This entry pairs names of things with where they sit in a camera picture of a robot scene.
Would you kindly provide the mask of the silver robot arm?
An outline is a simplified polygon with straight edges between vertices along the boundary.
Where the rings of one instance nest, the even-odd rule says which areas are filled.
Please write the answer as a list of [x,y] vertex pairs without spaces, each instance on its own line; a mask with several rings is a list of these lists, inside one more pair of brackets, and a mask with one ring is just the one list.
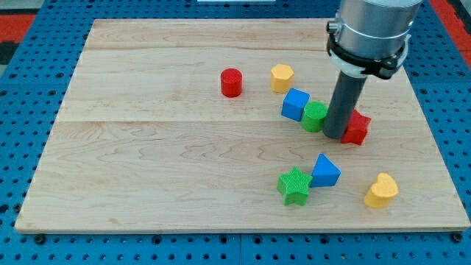
[[327,22],[327,53],[349,77],[390,79],[408,54],[421,0],[342,0]]

